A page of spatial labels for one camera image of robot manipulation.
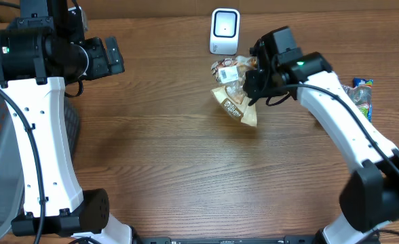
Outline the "brown cookie bag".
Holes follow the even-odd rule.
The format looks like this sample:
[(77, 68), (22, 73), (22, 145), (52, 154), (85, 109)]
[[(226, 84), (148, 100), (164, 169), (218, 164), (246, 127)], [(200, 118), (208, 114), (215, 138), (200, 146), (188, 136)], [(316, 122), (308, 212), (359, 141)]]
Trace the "brown cookie bag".
[(212, 76), (218, 87), (211, 90), (215, 100), (227, 114), (245, 125), (257, 126), (255, 105), (243, 90), (246, 72), (257, 69), (256, 57), (237, 56), (216, 61), (211, 66)]

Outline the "blue Oreo packet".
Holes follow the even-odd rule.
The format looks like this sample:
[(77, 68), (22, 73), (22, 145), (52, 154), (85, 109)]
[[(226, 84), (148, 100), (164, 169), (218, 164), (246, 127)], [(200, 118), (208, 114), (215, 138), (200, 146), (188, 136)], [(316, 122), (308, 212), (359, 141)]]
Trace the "blue Oreo packet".
[(363, 79), (363, 78), (358, 78), (354, 77), (353, 78), (353, 87), (359, 87), (359, 86), (373, 86), (373, 80), (372, 79)]

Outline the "green Haribo candy bag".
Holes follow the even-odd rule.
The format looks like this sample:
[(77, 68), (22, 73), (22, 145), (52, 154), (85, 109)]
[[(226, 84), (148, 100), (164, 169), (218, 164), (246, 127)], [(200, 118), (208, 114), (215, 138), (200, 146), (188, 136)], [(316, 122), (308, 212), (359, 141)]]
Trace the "green Haribo candy bag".
[(369, 122), (372, 122), (372, 86), (359, 85), (356, 87), (350, 87), (342, 85), (342, 87), (360, 112)]

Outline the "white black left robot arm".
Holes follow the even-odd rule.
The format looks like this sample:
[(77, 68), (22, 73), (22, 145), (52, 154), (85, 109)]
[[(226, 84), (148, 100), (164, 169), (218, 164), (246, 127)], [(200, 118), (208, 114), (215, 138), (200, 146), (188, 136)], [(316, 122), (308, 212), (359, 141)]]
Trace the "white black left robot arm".
[(66, 86), (124, 72), (114, 37), (86, 38), (76, 1), (21, 1), (20, 16), (0, 30), (0, 96), (12, 116), (24, 211), (17, 237), (68, 237), (73, 243), (133, 243), (134, 231), (110, 212), (104, 189), (83, 190), (73, 169), (64, 118)]

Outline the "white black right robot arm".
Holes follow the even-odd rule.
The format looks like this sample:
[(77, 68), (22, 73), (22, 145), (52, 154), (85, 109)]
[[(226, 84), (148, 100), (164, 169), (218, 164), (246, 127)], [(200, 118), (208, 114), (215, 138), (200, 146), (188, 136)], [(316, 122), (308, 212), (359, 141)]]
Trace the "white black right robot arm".
[(339, 197), (340, 216), (314, 243), (362, 243), (399, 220), (399, 149), (360, 112), (332, 66), (318, 52), (303, 54), (285, 26), (263, 35), (250, 55), (255, 70), (243, 86), (251, 102), (297, 100), (340, 150), (350, 177)]

